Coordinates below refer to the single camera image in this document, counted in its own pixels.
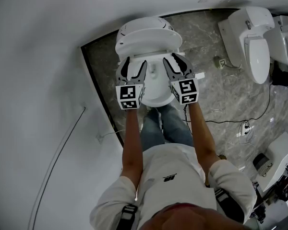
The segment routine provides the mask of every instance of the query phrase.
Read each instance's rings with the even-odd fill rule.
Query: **white wall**
[[[77,46],[149,15],[247,3],[288,12],[288,0],[197,1],[0,0],[1,230],[26,229],[51,158],[84,105],[88,109],[45,191],[36,229],[90,229],[89,210],[119,174],[116,137],[101,145],[95,139],[111,127]]]

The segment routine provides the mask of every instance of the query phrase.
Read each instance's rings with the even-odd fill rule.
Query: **toilet lid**
[[[149,28],[122,37],[116,43],[115,51],[124,58],[158,51],[173,51],[181,44],[182,38],[177,32],[163,28]]]
[[[262,37],[246,38],[245,56],[255,82],[264,83],[270,69],[270,54],[267,41]]]

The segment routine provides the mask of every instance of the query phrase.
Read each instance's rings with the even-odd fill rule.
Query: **gray marble floor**
[[[204,72],[205,78],[199,80],[199,104],[207,120],[222,122],[225,120],[240,121],[258,118],[265,111],[269,102],[270,78],[264,84],[254,83],[243,69],[217,69],[213,57],[220,56],[229,62],[217,22],[227,18],[233,11],[193,12],[165,18],[182,39],[180,50],[193,64],[195,73]],[[85,50],[89,57],[94,75],[118,127],[125,127],[125,111],[120,110],[116,100],[115,71],[119,58],[115,52],[116,35],[107,36],[94,42]],[[216,142],[216,150],[224,154],[238,168],[247,165],[244,172],[254,179],[254,157],[266,150],[267,146],[281,135],[288,132],[288,88],[271,86],[270,104],[265,114],[258,120],[251,120],[254,126],[251,145],[246,143],[247,136],[238,141],[236,134],[240,123],[207,123]],[[183,106],[176,99],[172,105],[177,107],[184,119]],[[139,110],[139,122],[142,125],[146,107]]]

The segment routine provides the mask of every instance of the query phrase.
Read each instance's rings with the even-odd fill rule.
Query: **white toilet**
[[[269,45],[270,57],[288,65],[288,31],[282,28],[288,25],[288,16],[274,17],[274,29],[267,31],[264,38]]]
[[[256,83],[264,83],[269,74],[270,55],[263,35],[274,28],[270,11],[245,7],[218,23],[231,64],[243,66]]]
[[[168,87],[163,58],[171,63],[175,71],[180,72],[171,53],[179,53],[181,44],[181,36],[173,30],[170,23],[159,17],[136,19],[120,28],[115,50],[120,61],[130,57],[127,78],[136,76],[141,64],[147,61],[143,104],[160,107],[175,98]]]

